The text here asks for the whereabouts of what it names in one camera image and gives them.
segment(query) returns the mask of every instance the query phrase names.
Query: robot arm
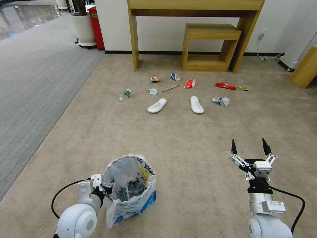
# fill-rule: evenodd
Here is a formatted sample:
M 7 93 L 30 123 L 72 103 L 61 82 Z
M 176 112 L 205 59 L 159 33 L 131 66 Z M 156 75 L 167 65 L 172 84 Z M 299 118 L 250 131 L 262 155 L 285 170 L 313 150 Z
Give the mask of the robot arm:
M 293 238 L 291 230 L 280 219 L 277 214 L 286 212 L 283 202 L 273 200 L 273 191 L 269 189 L 267 181 L 272 171 L 272 164 L 276 155 L 272 155 L 270 147 L 263 139 L 263 148 L 266 158 L 243 160 L 237 155 L 234 140 L 232 140 L 230 159 L 245 172 L 245 179 L 249 181 L 250 187 L 250 211 L 253 217 L 249 219 L 249 231 L 252 238 Z
M 102 174 L 77 184 L 78 204 L 67 208 L 60 216 L 54 238 L 89 238 L 97 225 L 97 215 L 103 199 L 112 193 L 114 183 L 103 185 Z

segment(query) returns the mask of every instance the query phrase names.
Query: paper cup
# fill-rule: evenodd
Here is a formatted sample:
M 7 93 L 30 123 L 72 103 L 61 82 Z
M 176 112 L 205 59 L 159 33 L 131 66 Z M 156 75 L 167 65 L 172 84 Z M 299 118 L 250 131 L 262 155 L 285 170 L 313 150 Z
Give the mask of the paper cup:
M 176 80 L 176 81 L 179 81 L 181 79 L 181 77 L 178 74 L 176 74 L 176 73 L 172 73 L 171 74 L 171 78 Z

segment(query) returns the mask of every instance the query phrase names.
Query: trash bin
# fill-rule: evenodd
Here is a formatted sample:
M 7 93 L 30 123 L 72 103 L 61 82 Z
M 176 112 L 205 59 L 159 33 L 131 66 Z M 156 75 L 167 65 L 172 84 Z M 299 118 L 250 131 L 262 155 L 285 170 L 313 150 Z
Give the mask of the trash bin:
M 103 174 L 104 184 L 113 183 L 106 221 L 111 228 L 152 206 L 156 199 L 156 174 L 143 155 L 129 154 L 112 161 Z
M 103 39 L 102 39 L 97 9 L 96 9 L 96 7 L 92 7 L 92 8 L 89 8 L 88 11 L 89 11 L 89 15 L 90 15 L 93 33 L 95 35 L 95 39 L 96 39 L 96 43 L 97 43 L 97 49 L 104 50 L 105 45 L 104 45 Z

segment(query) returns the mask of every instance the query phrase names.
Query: wooden stick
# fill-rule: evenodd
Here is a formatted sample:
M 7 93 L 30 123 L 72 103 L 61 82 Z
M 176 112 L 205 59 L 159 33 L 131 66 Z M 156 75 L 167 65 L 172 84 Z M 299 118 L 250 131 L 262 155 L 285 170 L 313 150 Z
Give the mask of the wooden stick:
M 165 91 L 167 91 L 167 90 L 170 90 L 170 89 L 176 88 L 176 87 L 178 87 L 178 86 L 179 86 L 179 85 L 176 85 L 176 86 L 173 86 L 173 87 L 171 87 L 171 88 L 168 88 L 168 89 L 162 90 L 162 92 L 165 92 Z

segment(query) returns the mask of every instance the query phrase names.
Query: black cable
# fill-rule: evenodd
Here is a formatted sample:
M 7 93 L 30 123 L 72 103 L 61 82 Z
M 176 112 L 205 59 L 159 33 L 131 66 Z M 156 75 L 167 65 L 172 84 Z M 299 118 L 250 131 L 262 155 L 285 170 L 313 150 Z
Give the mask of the black cable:
M 293 234 L 293 233 L 294 233 L 294 230 L 295 230 L 295 226 L 296 226 L 298 220 L 300 219 L 300 216 L 301 216 L 301 215 L 303 214 L 303 212 L 304 212 L 304 209 L 305 209 L 305 200 L 304 200 L 303 198 L 301 198 L 300 196 L 296 195 L 296 194 L 292 194 L 292 193 L 289 193 L 289 192 L 280 190 L 280 189 L 278 189 L 278 188 L 274 188 L 274 187 L 272 187 L 272 186 L 270 186 L 270 185 L 264 183 L 264 182 L 261 181 L 258 177 L 256 177 L 254 174 L 253 174 L 253 176 L 254 176 L 257 180 L 259 180 L 261 183 L 263 183 L 265 186 L 267 186 L 267 187 L 269 187 L 269 188 L 271 188 L 271 189 L 273 189 L 273 190 L 275 190 L 275 191 L 278 191 L 278 192 L 281 192 L 281 193 L 290 195 L 290 196 L 292 196 L 292 197 L 296 197 L 296 198 L 298 198 L 299 200 L 301 200 L 301 202 L 302 202 L 301 209 L 300 209 L 299 213 L 297 214 L 297 217 L 295 218 L 295 220 L 294 220 L 294 222 L 293 222 L 293 225 L 292 225 L 292 227 L 291 227 L 291 232 L 292 232 L 292 234 Z
M 55 217 L 57 217 L 57 219 L 59 219 L 59 215 L 57 215 L 57 213 L 56 213 L 55 210 L 54 210 L 54 201 L 55 201 L 55 198 L 57 197 L 57 195 L 58 195 L 61 191 L 63 191 L 65 188 L 67 188 L 67 187 L 69 187 L 69 186 L 71 186 L 71 185 L 74 185 L 74 184 L 76 184 L 76 183 L 79 183 L 79 182 L 81 182 L 81 181 L 85 181 L 85 180 L 90 180 L 90 178 L 78 180 L 78 181 L 76 181 L 76 182 L 72 182 L 72 183 L 66 185 L 65 187 L 63 187 L 61 190 L 59 190 L 59 191 L 55 194 L 55 196 L 53 197 L 53 200 L 52 200 L 51 209 L 52 209 L 52 212 L 53 212 L 53 214 L 55 215 Z

